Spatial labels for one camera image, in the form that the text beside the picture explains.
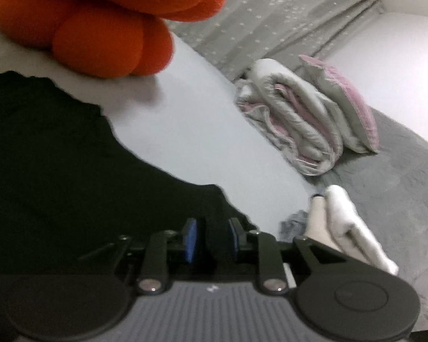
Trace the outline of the black garment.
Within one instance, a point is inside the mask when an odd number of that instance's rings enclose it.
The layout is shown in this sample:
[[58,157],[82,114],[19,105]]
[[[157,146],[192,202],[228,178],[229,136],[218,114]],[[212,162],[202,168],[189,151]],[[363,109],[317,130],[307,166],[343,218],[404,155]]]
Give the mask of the black garment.
[[97,105],[50,79],[0,73],[0,290],[16,276],[68,272],[121,235],[145,242],[188,219],[211,260],[252,223],[221,188],[184,182],[140,160]]

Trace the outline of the grey folded garment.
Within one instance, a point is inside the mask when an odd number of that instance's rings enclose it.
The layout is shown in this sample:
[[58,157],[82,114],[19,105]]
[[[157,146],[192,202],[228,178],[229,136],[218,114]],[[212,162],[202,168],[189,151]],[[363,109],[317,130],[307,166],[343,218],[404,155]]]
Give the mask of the grey folded garment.
[[279,240],[291,243],[293,238],[303,235],[307,226],[308,214],[300,210],[282,221],[279,226]]

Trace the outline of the beige folded garment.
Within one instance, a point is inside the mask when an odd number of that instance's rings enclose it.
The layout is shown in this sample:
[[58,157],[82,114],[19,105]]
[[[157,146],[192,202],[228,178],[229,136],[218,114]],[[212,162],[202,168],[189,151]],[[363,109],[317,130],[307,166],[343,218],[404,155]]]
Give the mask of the beige folded garment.
[[310,200],[304,235],[332,249],[338,248],[328,230],[326,200],[322,195],[314,195]]

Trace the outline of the white folded garment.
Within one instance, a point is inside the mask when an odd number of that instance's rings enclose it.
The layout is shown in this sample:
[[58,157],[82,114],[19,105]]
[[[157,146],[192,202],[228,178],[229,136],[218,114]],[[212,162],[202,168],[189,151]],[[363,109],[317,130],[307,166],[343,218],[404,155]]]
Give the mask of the white folded garment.
[[347,191],[330,185],[324,191],[328,230],[344,254],[392,275],[399,272],[376,236],[360,217]]

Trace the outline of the folded white pink quilt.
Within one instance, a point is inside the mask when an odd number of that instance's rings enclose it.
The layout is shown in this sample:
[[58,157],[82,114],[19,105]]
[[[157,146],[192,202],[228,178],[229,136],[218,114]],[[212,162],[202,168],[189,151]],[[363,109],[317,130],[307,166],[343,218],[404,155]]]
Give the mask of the folded white pink quilt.
[[350,127],[338,104],[276,60],[257,60],[236,82],[236,106],[301,174],[331,170]]

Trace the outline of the grey quilted blanket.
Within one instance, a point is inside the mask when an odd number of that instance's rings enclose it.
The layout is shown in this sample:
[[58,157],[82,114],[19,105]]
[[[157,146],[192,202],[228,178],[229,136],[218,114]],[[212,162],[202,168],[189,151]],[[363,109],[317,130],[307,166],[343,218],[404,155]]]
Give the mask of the grey quilted blanket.
[[421,299],[415,330],[428,330],[428,142],[374,110],[379,153],[345,150],[333,169],[313,178],[318,190],[343,187]]

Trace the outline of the pink grey pillow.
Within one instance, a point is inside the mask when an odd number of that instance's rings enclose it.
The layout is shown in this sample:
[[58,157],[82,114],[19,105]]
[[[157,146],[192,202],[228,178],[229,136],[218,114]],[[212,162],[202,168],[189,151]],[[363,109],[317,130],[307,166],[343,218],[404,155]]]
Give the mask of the pink grey pillow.
[[360,92],[335,67],[310,56],[300,55],[309,82],[338,104],[350,129],[367,150],[379,152],[377,124]]

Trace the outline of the orange pumpkin plush pillow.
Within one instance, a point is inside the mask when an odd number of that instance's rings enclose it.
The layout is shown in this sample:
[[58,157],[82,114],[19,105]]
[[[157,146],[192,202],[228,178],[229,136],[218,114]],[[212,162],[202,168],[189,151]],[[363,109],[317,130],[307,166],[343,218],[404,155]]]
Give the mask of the orange pumpkin plush pillow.
[[150,76],[173,56],[167,21],[210,19],[225,1],[0,0],[0,29],[22,46],[50,50],[76,73]]

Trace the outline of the grey dotted curtain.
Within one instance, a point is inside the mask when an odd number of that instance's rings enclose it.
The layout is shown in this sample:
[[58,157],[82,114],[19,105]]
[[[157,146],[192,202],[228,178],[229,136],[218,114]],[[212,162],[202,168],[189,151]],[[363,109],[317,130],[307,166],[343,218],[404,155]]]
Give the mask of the grey dotted curtain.
[[301,55],[325,59],[384,12],[381,0],[226,0],[200,23],[171,22],[170,29],[229,80],[259,59],[301,73]]

